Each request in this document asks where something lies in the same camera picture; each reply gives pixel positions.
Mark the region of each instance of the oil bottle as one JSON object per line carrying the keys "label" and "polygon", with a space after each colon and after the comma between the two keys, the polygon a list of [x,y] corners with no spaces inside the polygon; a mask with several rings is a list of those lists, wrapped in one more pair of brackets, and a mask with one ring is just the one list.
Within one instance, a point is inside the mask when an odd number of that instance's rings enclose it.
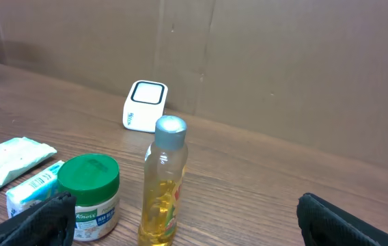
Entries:
{"label": "oil bottle", "polygon": [[186,123],[164,115],[156,122],[154,142],[145,154],[139,246],[170,246],[176,234],[180,188],[188,148]]}

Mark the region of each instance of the paper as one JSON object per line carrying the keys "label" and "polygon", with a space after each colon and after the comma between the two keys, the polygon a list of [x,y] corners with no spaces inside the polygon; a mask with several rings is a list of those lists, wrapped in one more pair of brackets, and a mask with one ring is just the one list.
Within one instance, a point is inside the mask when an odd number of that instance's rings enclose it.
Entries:
{"label": "paper", "polygon": [[56,152],[26,137],[0,143],[0,188]]}

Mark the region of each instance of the table surface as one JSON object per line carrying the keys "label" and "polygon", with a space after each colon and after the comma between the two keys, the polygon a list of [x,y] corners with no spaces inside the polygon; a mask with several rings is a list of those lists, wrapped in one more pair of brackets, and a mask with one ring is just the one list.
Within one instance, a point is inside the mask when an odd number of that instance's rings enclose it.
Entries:
{"label": "table surface", "polygon": [[[55,161],[100,152],[120,164],[120,220],[78,245],[136,245],[144,155],[153,134],[122,126],[125,98],[0,65],[0,143],[29,137],[58,153],[0,189]],[[187,172],[174,245],[303,245],[298,198],[312,192],[388,233],[388,167],[326,154],[173,111],[189,126]]]}

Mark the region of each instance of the plastic packet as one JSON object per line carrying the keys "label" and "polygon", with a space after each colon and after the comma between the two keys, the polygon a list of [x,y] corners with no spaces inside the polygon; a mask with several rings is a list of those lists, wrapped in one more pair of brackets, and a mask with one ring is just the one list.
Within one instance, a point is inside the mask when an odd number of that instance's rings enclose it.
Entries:
{"label": "plastic packet", "polygon": [[0,188],[56,152],[53,147],[26,137],[0,143]]}
{"label": "plastic packet", "polygon": [[64,164],[58,161],[39,174],[6,191],[9,218],[57,193],[57,172]]}

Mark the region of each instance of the green object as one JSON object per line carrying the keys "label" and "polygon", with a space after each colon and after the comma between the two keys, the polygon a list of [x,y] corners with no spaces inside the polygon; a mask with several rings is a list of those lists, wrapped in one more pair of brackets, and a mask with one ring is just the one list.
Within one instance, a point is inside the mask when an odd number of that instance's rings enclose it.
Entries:
{"label": "green object", "polygon": [[95,206],[111,199],[120,186],[120,169],[105,154],[84,154],[65,162],[57,173],[59,192],[77,198],[76,206]]}

